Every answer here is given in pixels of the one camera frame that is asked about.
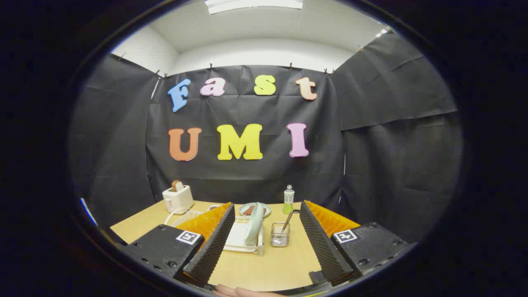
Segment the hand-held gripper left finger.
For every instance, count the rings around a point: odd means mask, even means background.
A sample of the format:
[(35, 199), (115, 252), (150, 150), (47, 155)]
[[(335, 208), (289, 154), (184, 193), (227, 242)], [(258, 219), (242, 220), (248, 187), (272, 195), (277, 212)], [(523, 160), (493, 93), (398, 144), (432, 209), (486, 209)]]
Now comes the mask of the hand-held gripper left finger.
[(225, 203), (177, 227), (159, 224), (122, 250), (154, 274), (204, 286), (219, 261), (234, 221), (234, 205)]

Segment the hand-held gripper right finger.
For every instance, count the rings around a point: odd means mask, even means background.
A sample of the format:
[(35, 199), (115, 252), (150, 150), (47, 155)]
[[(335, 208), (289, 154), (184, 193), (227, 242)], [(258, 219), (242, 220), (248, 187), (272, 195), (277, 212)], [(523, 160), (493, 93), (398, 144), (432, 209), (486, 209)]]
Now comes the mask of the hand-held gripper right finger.
[(403, 256), (417, 243), (408, 243), (377, 222), (357, 224), (334, 211), (302, 201), (300, 220), (332, 285), (355, 280)]

